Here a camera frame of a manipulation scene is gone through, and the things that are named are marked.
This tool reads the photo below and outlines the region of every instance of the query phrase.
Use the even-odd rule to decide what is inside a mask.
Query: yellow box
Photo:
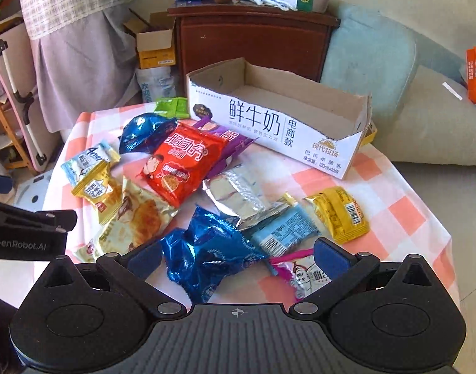
[[[377,135],[377,127],[375,126],[374,122],[371,121],[370,125],[366,130],[366,135],[364,136],[363,140],[361,141],[361,146],[367,145],[368,143],[373,142],[375,135]]]
[[[166,11],[152,13],[149,24],[132,18],[124,26],[136,36],[140,68],[176,64],[175,18]]]

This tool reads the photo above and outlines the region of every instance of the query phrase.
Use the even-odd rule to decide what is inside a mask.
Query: silver foil package
[[[220,216],[240,231],[289,207],[284,202],[270,202],[244,165],[204,180],[203,189]]]

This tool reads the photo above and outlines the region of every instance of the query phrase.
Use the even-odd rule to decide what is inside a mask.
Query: cartoon face print
[[[295,279],[298,284],[305,284],[311,281],[309,278],[309,275],[307,274],[307,270],[304,266],[295,266],[294,267],[294,274],[295,274]]]
[[[90,241],[87,244],[86,252],[87,252],[87,254],[93,254],[94,253],[94,242],[93,241]]]
[[[157,169],[158,165],[163,161],[163,159],[164,157],[162,155],[154,155],[150,157],[143,167],[143,173],[145,175],[150,175],[153,173]]]

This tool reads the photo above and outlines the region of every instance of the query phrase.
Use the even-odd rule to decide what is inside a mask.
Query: purple snack bag
[[[212,122],[208,116],[203,117],[198,122],[194,123],[193,128],[210,132],[212,135],[223,137],[228,141],[227,145],[222,150],[221,157],[214,167],[212,167],[212,169],[208,172],[206,178],[211,178],[224,171],[232,160],[236,159],[241,152],[243,152],[255,141],[255,139],[243,136],[227,127],[217,125],[216,123]]]

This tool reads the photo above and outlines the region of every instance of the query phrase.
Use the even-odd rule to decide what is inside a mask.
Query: pink snack packet
[[[314,262],[313,250],[299,250],[269,259],[272,268],[295,289],[297,301],[328,284],[331,279]]]
[[[202,131],[210,132],[212,135],[223,137],[228,141],[227,145],[222,150],[221,157],[206,175],[206,178],[214,177],[215,175],[218,175],[220,172],[224,171],[226,167],[229,166],[231,161],[236,159],[241,152],[243,152],[255,141],[254,139],[243,136],[227,127],[223,127],[211,122],[210,117],[208,116],[203,117],[194,123],[192,127]]]

